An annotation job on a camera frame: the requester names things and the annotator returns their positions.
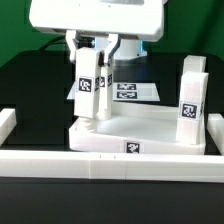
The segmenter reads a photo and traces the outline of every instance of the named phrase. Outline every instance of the qr-like marker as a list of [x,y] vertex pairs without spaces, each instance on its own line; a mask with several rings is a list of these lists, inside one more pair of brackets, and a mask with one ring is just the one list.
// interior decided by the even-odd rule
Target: qr-like marker
[[127,153],[139,153],[140,144],[134,142],[127,142],[126,152]]
[[138,99],[137,92],[117,92],[118,99]]
[[197,105],[185,104],[182,106],[182,117],[196,119]]
[[100,87],[106,87],[106,80],[104,76],[100,77]]
[[112,85],[112,74],[108,75],[108,87]]
[[136,84],[117,84],[118,90],[137,90]]
[[91,92],[92,91],[92,80],[87,78],[79,79],[79,91]]
[[100,88],[100,77],[97,77],[95,79],[95,91],[97,91]]

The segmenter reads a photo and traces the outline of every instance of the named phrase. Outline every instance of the white edge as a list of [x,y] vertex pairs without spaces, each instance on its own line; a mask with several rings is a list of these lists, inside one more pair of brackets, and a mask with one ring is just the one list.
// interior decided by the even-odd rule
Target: white edge
[[0,176],[224,182],[224,158],[0,150]]

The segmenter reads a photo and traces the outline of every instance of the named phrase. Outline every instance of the black surface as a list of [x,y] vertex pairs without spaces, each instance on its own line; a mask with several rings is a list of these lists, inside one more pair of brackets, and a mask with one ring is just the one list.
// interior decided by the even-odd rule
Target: black surface
[[[116,71],[115,81],[155,82],[161,105],[178,105],[187,54],[155,54]],[[69,150],[74,68],[59,52],[23,52],[0,68],[0,107],[15,107],[10,149]],[[224,112],[224,63],[207,55],[206,114]],[[206,154],[217,154],[207,136]],[[224,223],[224,184],[0,178],[0,223]]]

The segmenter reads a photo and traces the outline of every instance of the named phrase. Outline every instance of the white base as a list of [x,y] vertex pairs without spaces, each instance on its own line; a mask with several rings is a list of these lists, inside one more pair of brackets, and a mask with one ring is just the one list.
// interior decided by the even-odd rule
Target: white base
[[69,129],[70,148],[86,152],[126,153],[127,144],[139,144],[140,154],[203,155],[204,122],[200,144],[176,142],[178,108],[114,102],[112,118],[95,121],[96,133],[77,131],[79,119]]
[[209,114],[207,129],[220,153],[224,155],[224,119],[221,114]]
[[0,176],[224,182],[224,158],[0,150]]

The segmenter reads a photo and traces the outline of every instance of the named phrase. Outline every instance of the black and white tag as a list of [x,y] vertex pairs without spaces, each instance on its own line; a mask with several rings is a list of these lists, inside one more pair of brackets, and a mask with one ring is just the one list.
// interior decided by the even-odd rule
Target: black and white tag
[[97,91],[100,88],[100,77],[97,77],[95,79],[95,91]]
[[80,77],[78,90],[81,92],[91,93],[92,92],[92,84],[93,84],[92,79]]
[[181,102],[180,107],[180,118],[199,120],[201,115],[201,105]]
[[117,92],[118,99],[138,99],[137,92]]
[[137,87],[136,84],[119,83],[117,84],[117,90],[137,90]]
[[112,74],[108,75],[108,79],[107,79],[107,86],[111,86],[112,85]]
[[106,87],[106,78],[105,76],[100,77],[100,87],[105,88]]
[[140,143],[126,142],[126,153],[138,154],[140,152]]

